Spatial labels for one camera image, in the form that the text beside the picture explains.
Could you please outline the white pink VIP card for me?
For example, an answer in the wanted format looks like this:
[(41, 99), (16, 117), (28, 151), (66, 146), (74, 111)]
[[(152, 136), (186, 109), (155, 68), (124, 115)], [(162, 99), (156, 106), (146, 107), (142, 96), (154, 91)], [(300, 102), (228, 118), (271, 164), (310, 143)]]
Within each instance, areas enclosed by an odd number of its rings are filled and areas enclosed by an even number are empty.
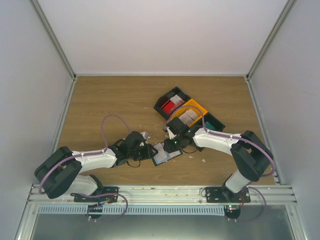
[(165, 159), (167, 157), (167, 154), (161, 143), (157, 143), (156, 145), (154, 145), (154, 147), (158, 150), (158, 154), (155, 157), (160, 159)]

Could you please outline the black leather card holder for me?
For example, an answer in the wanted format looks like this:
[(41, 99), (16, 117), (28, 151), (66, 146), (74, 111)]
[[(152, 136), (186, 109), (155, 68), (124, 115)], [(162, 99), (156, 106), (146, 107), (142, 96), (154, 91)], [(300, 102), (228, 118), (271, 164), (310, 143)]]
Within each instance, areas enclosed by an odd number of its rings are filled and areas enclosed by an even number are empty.
[(157, 150), (157, 154), (152, 157), (152, 162), (155, 166), (159, 166), (163, 163), (166, 163), (178, 156), (181, 156), (183, 152), (181, 150), (168, 153), (164, 150), (164, 143), (157, 143), (153, 146)]

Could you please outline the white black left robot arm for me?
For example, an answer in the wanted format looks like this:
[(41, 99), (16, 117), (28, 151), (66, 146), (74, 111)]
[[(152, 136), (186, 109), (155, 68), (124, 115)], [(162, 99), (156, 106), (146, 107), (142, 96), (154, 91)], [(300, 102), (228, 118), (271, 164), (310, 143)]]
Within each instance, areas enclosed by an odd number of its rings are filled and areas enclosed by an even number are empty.
[(146, 132), (132, 131), (126, 138), (100, 150), (72, 151), (67, 146), (60, 147), (34, 172), (39, 181), (38, 192), (49, 199), (69, 194), (98, 202), (105, 194), (103, 184), (95, 175), (83, 173), (116, 168), (128, 160), (152, 159), (158, 150), (147, 139)]

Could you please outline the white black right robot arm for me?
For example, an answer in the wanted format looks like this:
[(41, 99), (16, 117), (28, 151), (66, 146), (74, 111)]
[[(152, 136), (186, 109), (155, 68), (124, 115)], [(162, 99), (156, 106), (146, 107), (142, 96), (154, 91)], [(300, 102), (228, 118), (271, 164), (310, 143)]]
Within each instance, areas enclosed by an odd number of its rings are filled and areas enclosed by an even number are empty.
[(248, 184), (272, 175), (276, 169), (273, 154), (252, 131), (231, 134), (210, 130), (204, 124), (189, 127), (178, 117), (166, 124), (166, 130), (169, 138), (164, 141), (164, 149), (169, 153), (194, 146), (233, 157), (237, 170), (221, 186), (221, 196), (228, 203), (234, 202)]

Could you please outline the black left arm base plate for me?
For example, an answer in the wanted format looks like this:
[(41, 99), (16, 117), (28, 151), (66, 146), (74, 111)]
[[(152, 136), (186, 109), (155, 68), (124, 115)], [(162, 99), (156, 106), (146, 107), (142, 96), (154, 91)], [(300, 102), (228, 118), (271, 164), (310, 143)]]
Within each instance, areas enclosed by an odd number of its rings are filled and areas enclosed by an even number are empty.
[(71, 196), (74, 197), (74, 201), (78, 203), (116, 203), (118, 197), (116, 195), (105, 195), (105, 194), (118, 194), (119, 187), (117, 186), (104, 186), (103, 188), (98, 188), (90, 196), (84, 196), (79, 193), (72, 193)]

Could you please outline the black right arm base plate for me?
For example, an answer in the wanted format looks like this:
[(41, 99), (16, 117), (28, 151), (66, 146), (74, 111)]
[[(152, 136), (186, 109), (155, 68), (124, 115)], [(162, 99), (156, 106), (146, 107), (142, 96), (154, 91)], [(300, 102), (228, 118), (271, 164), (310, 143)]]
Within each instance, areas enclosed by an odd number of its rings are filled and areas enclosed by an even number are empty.
[(248, 188), (233, 193), (226, 187), (222, 186), (207, 186), (201, 192), (201, 195), (206, 198), (207, 203), (250, 203), (250, 193)]

